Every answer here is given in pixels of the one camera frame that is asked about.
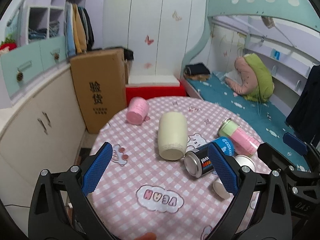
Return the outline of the cream green plastic cup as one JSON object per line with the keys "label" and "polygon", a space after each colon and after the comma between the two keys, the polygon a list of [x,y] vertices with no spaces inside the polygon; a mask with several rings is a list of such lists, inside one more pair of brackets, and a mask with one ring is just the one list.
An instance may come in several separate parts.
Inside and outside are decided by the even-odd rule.
{"label": "cream green plastic cup", "polygon": [[177,161],[183,158],[188,143],[186,117],[180,112],[164,113],[159,120],[157,140],[163,159]]}

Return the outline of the white paper cup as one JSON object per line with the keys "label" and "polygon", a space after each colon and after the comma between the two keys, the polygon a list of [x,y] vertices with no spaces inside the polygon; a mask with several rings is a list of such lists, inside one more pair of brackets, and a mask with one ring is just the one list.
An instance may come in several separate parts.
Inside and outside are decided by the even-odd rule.
{"label": "white paper cup", "polygon": [[[255,163],[245,155],[236,155],[234,157],[240,167],[247,166],[255,172]],[[239,172],[234,171],[223,157],[215,157],[213,167],[218,175],[218,179],[213,182],[214,191],[223,199],[228,199],[230,195],[236,196],[240,189]]]}

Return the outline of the pink plastic cup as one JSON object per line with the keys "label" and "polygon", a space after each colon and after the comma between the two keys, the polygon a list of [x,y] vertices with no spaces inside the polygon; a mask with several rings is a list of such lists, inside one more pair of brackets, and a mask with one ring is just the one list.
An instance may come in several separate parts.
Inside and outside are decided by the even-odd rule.
{"label": "pink plastic cup", "polygon": [[149,112],[149,103],[141,97],[132,98],[127,108],[126,120],[133,125],[141,125]]}

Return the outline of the green pink transparent canister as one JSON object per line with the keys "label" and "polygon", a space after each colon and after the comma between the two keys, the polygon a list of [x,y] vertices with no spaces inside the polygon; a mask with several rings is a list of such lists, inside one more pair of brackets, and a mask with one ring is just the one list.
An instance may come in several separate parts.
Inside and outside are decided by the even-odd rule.
{"label": "green pink transparent canister", "polygon": [[247,133],[231,118],[223,121],[218,129],[220,137],[227,137],[233,143],[236,154],[253,156],[260,145],[260,142],[252,135]]}

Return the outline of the teal patterned mattress sheet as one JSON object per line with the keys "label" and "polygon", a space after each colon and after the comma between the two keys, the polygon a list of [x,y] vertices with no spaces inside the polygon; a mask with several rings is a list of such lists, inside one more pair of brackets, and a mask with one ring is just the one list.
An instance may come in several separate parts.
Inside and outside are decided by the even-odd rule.
{"label": "teal patterned mattress sheet", "polygon": [[233,114],[230,115],[235,122],[240,119],[247,122],[256,132],[254,136],[260,141],[269,143],[272,147],[291,161],[298,170],[310,171],[305,159],[283,142],[285,133],[294,134],[294,130],[285,124],[286,116],[271,102],[255,102],[244,99],[235,94],[228,85],[211,75],[206,81],[186,79],[186,84],[205,101],[215,103]]}

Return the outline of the green pink rolled blanket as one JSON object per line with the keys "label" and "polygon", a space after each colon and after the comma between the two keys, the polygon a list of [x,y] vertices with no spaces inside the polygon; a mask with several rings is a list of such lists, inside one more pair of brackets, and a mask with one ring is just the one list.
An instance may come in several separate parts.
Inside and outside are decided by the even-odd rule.
{"label": "green pink rolled blanket", "polygon": [[225,83],[248,101],[268,102],[274,91],[271,72],[260,57],[246,54],[235,59],[234,69],[225,74]]}

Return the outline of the black blue CoolTowel can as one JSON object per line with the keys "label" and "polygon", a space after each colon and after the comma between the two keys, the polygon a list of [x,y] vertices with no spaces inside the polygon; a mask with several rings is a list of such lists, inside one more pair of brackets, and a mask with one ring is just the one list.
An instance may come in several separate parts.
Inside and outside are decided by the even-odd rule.
{"label": "black blue CoolTowel can", "polygon": [[211,143],[216,143],[225,155],[233,156],[235,153],[234,145],[227,137],[218,137],[213,141],[207,141],[199,133],[189,136],[184,165],[191,176],[200,178],[214,170],[208,157],[208,147]]}

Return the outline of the pink checkered tablecloth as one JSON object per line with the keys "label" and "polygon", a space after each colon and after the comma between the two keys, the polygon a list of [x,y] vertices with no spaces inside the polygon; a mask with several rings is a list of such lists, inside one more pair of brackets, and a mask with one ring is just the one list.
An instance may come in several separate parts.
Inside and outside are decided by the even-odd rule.
{"label": "pink checkered tablecloth", "polygon": [[189,97],[159,97],[148,101],[147,119],[129,124],[118,112],[99,132],[92,152],[109,142],[113,159],[90,200],[108,230],[120,239],[153,232],[158,239],[205,239],[230,205],[213,190],[216,175],[195,179],[182,160],[166,161],[158,154],[161,116],[180,112],[188,122],[188,146],[213,140],[221,122],[232,118],[247,133],[257,133],[240,115],[217,104]]}

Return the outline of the brown cardboard box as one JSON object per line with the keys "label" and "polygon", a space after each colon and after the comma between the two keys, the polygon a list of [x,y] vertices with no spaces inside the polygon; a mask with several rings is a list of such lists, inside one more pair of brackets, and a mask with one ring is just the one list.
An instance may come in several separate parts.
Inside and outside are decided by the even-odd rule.
{"label": "brown cardboard box", "polygon": [[127,107],[124,51],[97,50],[70,59],[82,117],[90,134],[99,131]]}

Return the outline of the red storage box white top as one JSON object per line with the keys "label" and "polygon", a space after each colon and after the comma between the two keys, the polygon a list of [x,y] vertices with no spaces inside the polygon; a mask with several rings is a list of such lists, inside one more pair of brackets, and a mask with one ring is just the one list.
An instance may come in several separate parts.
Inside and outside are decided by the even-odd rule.
{"label": "red storage box white top", "polygon": [[146,100],[163,96],[187,96],[185,88],[173,75],[130,76],[126,85],[127,105],[135,97]]}

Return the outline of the teal drawer unit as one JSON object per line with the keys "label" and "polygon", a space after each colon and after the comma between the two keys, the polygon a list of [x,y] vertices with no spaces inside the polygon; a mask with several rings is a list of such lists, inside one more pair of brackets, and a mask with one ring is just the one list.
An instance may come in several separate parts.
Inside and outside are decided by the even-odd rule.
{"label": "teal drawer unit", "polygon": [[65,37],[55,37],[14,49],[1,56],[1,68],[9,96],[40,73],[66,59]]}

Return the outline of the red plush toy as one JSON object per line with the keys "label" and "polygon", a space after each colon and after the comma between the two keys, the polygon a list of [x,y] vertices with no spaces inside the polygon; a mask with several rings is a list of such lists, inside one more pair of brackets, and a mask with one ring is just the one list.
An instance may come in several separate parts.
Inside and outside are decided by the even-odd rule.
{"label": "red plush toy", "polygon": [[8,36],[5,38],[4,41],[1,42],[1,47],[0,47],[0,55],[7,54],[11,50],[14,50],[17,48],[16,41],[11,37]]}

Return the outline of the hanging clothes row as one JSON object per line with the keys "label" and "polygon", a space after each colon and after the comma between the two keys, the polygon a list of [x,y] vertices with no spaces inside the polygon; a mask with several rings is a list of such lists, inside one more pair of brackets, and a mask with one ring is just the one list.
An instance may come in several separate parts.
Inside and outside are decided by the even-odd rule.
{"label": "hanging clothes row", "polygon": [[66,56],[92,51],[94,34],[87,10],[70,2],[66,2],[65,10]]}

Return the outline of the purple white shelf staircase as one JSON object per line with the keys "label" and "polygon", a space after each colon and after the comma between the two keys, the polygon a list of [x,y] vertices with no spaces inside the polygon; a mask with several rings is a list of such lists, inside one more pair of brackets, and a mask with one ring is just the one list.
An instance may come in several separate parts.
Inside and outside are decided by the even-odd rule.
{"label": "purple white shelf staircase", "polygon": [[40,39],[32,38],[31,31],[46,30],[45,39],[63,36],[67,2],[84,7],[86,0],[24,0],[19,8],[18,45]]}

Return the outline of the teal bunk bed frame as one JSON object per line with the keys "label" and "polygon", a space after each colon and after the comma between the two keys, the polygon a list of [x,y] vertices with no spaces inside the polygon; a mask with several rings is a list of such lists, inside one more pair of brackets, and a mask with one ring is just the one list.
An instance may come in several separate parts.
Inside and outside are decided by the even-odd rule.
{"label": "teal bunk bed frame", "polygon": [[311,5],[311,0],[206,0],[202,36],[197,44],[186,52],[181,70],[205,48],[210,38],[211,18],[234,15],[270,16],[319,32],[319,14]]}

